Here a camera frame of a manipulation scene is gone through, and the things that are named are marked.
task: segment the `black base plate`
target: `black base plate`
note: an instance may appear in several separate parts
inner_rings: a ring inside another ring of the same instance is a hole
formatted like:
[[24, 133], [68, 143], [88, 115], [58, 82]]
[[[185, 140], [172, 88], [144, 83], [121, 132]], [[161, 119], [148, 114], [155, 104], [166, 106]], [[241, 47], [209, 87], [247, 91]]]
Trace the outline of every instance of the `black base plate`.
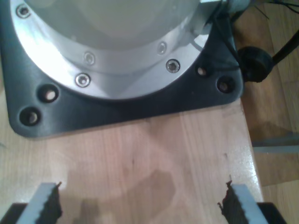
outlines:
[[[228, 17], [219, 21], [233, 43]], [[78, 129], [102, 126], [157, 115], [228, 104], [243, 92], [243, 79], [235, 59], [213, 28], [199, 59], [175, 83], [149, 96], [126, 101], [88, 98], [55, 83], [27, 56], [12, 25], [9, 1], [0, 0], [0, 46], [9, 122], [13, 130], [26, 137], [43, 137]], [[207, 70], [200, 77], [198, 67]], [[227, 93], [218, 83], [226, 83]], [[42, 102], [38, 90], [55, 86], [58, 98]], [[32, 112], [38, 118], [30, 123]]]

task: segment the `screw hole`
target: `screw hole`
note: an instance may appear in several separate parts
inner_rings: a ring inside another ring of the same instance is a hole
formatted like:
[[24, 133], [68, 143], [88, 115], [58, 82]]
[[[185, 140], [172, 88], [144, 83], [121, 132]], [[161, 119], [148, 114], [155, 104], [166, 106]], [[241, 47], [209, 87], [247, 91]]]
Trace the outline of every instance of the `screw hole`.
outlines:
[[235, 90], [235, 82], [231, 77], [222, 76], [217, 81], [217, 88], [220, 92], [231, 93]]
[[177, 60], [171, 59], [166, 63], [166, 69], [170, 73], [177, 73], [180, 69], [180, 64]]
[[41, 119], [41, 113], [34, 107], [27, 107], [20, 113], [20, 122], [25, 126], [34, 126]]
[[26, 19], [30, 16], [30, 11], [25, 4], [20, 4], [16, 9], [16, 14], [22, 19]]
[[52, 84], [43, 85], [37, 91], [37, 97], [44, 103], [54, 102], [58, 98], [58, 95], [58, 88]]
[[21, 8], [20, 13], [21, 15], [26, 15], [29, 12], [28, 8]]
[[90, 77], [85, 73], [81, 73], [76, 76], [75, 82], [79, 87], [85, 88], [90, 84]]

